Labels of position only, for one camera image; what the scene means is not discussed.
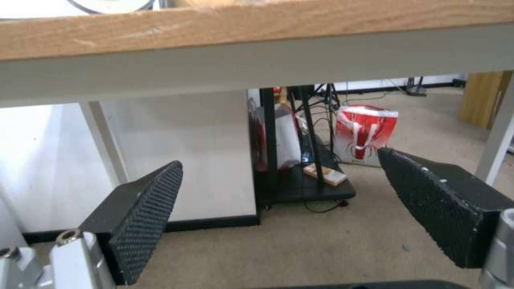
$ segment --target white plate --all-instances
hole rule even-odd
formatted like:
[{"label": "white plate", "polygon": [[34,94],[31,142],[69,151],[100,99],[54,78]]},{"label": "white plate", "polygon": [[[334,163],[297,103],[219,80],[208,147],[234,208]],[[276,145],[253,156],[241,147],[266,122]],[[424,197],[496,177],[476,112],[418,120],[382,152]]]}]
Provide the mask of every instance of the white plate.
[{"label": "white plate", "polygon": [[69,0],[74,6],[92,14],[129,13],[145,10],[154,0]]}]

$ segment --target black rubber pad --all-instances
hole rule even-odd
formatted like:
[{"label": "black rubber pad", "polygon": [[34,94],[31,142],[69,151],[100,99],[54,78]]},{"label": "black rubber pad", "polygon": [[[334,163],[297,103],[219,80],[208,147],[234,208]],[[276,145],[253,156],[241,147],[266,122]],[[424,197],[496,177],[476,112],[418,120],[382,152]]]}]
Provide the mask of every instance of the black rubber pad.
[{"label": "black rubber pad", "polygon": [[80,225],[97,235],[117,285],[134,284],[157,245],[182,182],[174,161],[120,185]]},{"label": "black rubber pad", "polygon": [[484,265],[500,212],[514,202],[459,166],[389,148],[380,164],[399,198],[459,267]]}]

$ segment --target white table leg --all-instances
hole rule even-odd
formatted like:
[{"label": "white table leg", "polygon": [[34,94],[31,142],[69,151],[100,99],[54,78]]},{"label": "white table leg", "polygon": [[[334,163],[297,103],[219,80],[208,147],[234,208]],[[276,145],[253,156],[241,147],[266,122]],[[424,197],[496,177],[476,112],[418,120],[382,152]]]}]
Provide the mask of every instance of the white table leg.
[{"label": "white table leg", "polygon": [[25,239],[23,239],[20,229],[16,225],[6,202],[0,197],[0,249],[17,246],[27,247]]},{"label": "white table leg", "polygon": [[113,139],[102,106],[98,101],[80,103],[89,131],[102,158],[113,187],[128,182],[125,165]]},{"label": "white table leg", "polygon": [[492,126],[476,176],[488,185],[494,183],[498,170],[514,135],[514,79],[505,92],[500,110]]}]

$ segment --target caster wheel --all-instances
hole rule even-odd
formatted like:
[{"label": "caster wheel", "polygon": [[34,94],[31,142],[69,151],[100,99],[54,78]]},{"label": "caster wheel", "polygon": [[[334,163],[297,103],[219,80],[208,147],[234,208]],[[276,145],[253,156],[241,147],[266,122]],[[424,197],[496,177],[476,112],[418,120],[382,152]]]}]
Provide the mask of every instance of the caster wheel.
[{"label": "caster wheel", "polygon": [[336,202],[336,204],[338,204],[339,207],[346,207],[349,205],[348,202],[343,199],[334,200],[334,202]]}]

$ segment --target red and white bag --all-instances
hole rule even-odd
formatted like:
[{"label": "red and white bag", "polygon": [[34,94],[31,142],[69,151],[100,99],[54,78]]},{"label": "red and white bag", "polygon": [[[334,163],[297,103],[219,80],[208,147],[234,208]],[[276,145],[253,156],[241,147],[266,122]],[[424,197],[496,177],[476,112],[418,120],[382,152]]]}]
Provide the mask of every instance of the red and white bag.
[{"label": "red and white bag", "polygon": [[334,152],[343,162],[380,167],[377,149],[386,145],[397,119],[398,112],[370,105],[341,107]]}]

